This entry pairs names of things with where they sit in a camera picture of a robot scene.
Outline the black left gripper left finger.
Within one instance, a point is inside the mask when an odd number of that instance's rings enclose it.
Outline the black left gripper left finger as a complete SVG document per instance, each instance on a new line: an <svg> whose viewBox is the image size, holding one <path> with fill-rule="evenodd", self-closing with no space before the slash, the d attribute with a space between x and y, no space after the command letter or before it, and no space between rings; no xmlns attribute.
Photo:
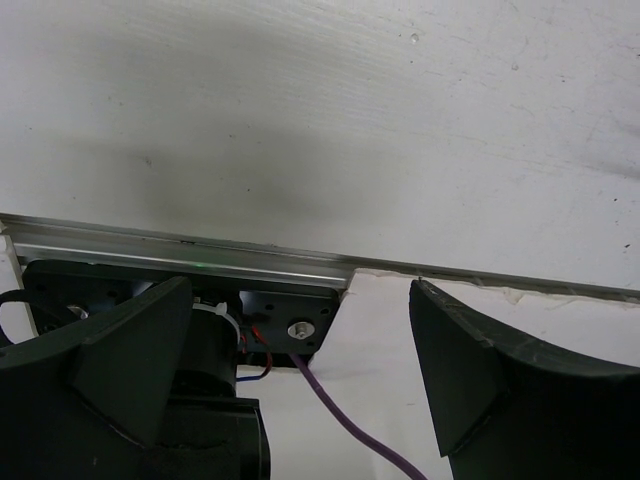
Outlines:
<svg viewBox="0 0 640 480"><path fill-rule="evenodd" d="M1 301L62 324L20 343L1 338L2 478L136 478L189 328L190 281L173 278L86 319L42 292Z"/></svg>

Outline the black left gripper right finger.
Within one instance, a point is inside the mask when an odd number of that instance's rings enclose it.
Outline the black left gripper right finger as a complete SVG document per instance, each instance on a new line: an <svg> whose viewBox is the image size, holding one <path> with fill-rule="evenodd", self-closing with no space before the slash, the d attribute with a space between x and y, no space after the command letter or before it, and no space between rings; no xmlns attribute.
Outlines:
<svg viewBox="0 0 640 480"><path fill-rule="evenodd" d="M635 479L639 371L553 345L435 285L410 322L438 448L457 479Z"/></svg>

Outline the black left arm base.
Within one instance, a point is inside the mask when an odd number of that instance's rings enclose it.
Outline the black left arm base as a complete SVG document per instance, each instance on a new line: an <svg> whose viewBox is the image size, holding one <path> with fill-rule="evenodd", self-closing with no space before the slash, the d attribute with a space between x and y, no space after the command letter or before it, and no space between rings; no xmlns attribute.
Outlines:
<svg viewBox="0 0 640 480"><path fill-rule="evenodd" d="M24 288L70 307L80 318L101 313L175 277L171 271L36 260L22 274ZM321 347L339 307L328 287L186 273L193 295L213 306L225 302L247 344L242 365L291 367L289 356L309 360Z"/></svg>

